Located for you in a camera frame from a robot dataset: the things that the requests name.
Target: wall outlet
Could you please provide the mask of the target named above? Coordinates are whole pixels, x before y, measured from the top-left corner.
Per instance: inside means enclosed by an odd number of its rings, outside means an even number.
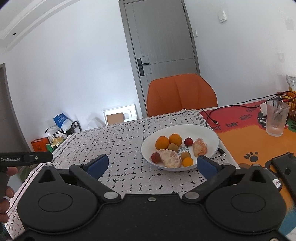
[[[287,30],[294,30],[294,20],[286,19]]]

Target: human hand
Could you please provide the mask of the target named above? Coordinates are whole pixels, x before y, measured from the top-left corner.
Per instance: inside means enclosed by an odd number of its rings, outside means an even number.
[[[17,168],[8,167],[6,174],[10,177],[17,174]],[[7,186],[5,190],[5,196],[9,198],[13,198],[14,195],[15,195],[14,190],[11,187]],[[8,222],[8,215],[6,211],[9,209],[9,207],[10,207],[10,202],[6,198],[4,198],[3,201],[0,203],[0,222],[3,222],[3,223]]]

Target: kiwi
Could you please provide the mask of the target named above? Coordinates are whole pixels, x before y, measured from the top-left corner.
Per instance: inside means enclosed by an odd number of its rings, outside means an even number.
[[[178,153],[179,147],[176,144],[171,143],[171,144],[168,145],[167,150],[173,150],[173,151]]]
[[[190,157],[191,158],[190,153],[188,151],[182,152],[182,154],[181,154],[181,160],[183,161],[187,157]]]

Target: chair backrest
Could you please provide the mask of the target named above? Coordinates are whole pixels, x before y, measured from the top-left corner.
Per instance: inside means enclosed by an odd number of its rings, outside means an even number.
[[[163,115],[182,109],[217,106],[211,86],[197,74],[181,74],[153,80],[148,89],[148,116]]]

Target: ceiling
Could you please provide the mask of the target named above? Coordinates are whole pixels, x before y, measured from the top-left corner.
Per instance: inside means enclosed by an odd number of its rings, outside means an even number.
[[[33,0],[10,0],[0,9],[0,31],[25,9]]]
[[[40,23],[79,0],[10,0],[0,9],[0,48],[12,49]]]

